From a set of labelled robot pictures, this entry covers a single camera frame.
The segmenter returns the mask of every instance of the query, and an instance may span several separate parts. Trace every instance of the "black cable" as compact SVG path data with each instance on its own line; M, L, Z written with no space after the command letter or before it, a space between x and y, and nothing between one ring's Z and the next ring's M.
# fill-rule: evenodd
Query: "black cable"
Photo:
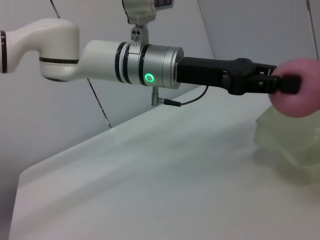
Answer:
M197 98L195 98L195 99L193 99L191 101L186 101L186 102L181 103L181 106L187 105L187 104L192 104L195 101L198 101L199 99L201 99L207 93L208 88L209 88L209 86L206 86L204 92L200 96L198 96Z
M60 15L59 15L59 13L58 13L58 10L56 9L56 6L55 6L53 0L50 0L50 2L51 2L51 5L52 5L52 7L53 7L53 9L54 9L54 11L55 11L56 16L57 16L58 19L59 19L59 18L60 18Z
M195 98L195 99L193 99L191 101L187 101L187 102L181 103L179 101L173 101L173 100L170 100L170 99L164 99L163 104L164 105L169 105L169 106L175 106L175 107L181 107L181 106L184 106L184 105L187 105L187 104L192 104L195 101L198 101L199 99L201 99L206 94L206 92L208 91L208 88L209 88L209 86L206 86L204 92L200 96L198 96L197 98Z

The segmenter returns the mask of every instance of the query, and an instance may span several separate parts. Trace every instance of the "black stripe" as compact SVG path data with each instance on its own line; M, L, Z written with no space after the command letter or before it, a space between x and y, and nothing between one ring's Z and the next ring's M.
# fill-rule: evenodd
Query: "black stripe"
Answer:
M60 82L60 83L64 83L64 82L68 82L65 80L60 80L60 79L56 79L56 78L51 78L51 77L46 77L46 79L53 81L53 82Z
M121 55L121 51L124 48L124 45L126 44L126 42L122 42L119 46L118 49L116 50L116 54L115 54L115 59L114 59L114 69L115 69L115 75L116 78L119 80L119 82L123 83L124 81L122 81L121 76L120 76L120 71L119 71L119 61L120 61L120 55Z
M1 35L1 51L2 51L2 72L6 74L8 72L8 59L7 59L7 36L6 32L0 30Z
M39 61L44 63L53 63L53 64L77 64L79 62L79 59L55 59L55 58L39 57Z
M147 49L150 47L150 44L145 45L142 48L141 54L140 54L140 59L139 59L139 79L140 79L140 83L144 86L147 86L146 82L145 82L145 78L144 78L144 63L145 63L145 55L147 52Z
M129 48L130 48L130 44L128 44L128 46L126 47L126 49L125 49L125 51L124 51L122 71L123 71L124 80L125 80L128 84L132 84L132 83L130 82L129 76L128 76Z

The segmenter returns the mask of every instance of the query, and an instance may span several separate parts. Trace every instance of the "screw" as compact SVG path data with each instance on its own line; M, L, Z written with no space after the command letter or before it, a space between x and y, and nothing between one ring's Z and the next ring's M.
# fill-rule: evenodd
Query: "screw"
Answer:
M138 37L137 36L131 36L131 40L136 42L138 40Z

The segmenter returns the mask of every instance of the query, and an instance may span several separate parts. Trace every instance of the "cable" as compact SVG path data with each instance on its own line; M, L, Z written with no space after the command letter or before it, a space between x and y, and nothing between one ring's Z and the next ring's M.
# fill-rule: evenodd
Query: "cable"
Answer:
M204 92L203 92L200 96L198 96L197 98L195 98L195 99L193 99L193 100L191 100L191 101L186 101L186 102L184 102L184 103L181 103L181 106L187 105L187 104L192 104L192 103L194 103L195 101L198 101L199 99L201 99L201 98L207 93L208 88L209 88L209 86L206 86Z
M175 106L175 107L181 107L181 106L184 106L184 105L187 105L187 104L192 104L195 101L198 101L199 99L201 99L206 94L206 92L208 91L208 88L209 88L209 86L206 86L204 92L200 96L198 96L197 98L195 98L195 99L193 99L191 101L187 101L187 102L181 103L181 102L173 101L173 100L170 100L170 99L164 99L163 104L164 105L169 105L169 106Z
M59 19L59 18L60 18L60 15L59 15L59 13L58 13L58 10L56 9L56 6L55 6L53 0L50 0L50 2L51 2L51 5L52 5L52 7L53 7L53 9L54 9L54 11L55 11L56 16L57 16L58 19ZM91 90L92 90L92 92L93 92L93 94L94 94L94 96L95 96L96 101L97 101L98 104L99 104L99 107L100 107L100 109L101 109L101 112L103 113L104 118L106 119L107 124L109 125L109 128L112 129L111 124L110 124L110 122L109 122L109 119L107 118L106 112L105 112L104 108L102 107L102 105L101 105L101 103L100 103L100 101L99 101L99 98L98 98L98 96L97 96L97 94L96 94L96 91L95 91L94 87L93 87L92 84L91 84L90 79L87 78L86 80L88 81L88 83L89 83L89 85L90 85L90 88L91 88Z

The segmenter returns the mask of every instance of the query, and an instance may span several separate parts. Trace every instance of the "silver metal cylinder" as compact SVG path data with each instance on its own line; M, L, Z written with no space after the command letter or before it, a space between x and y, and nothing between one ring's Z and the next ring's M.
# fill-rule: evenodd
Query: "silver metal cylinder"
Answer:
M154 86L154 87L152 88L151 106L153 106L153 107L158 106L158 100L159 100L158 87L157 87L157 86Z
M184 58L180 47L151 45L144 56L143 76L147 86L178 89L177 63Z
M143 44L138 51L129 43L119 56L120 82L158 88L178 89L177 63L184 58L181 47Z

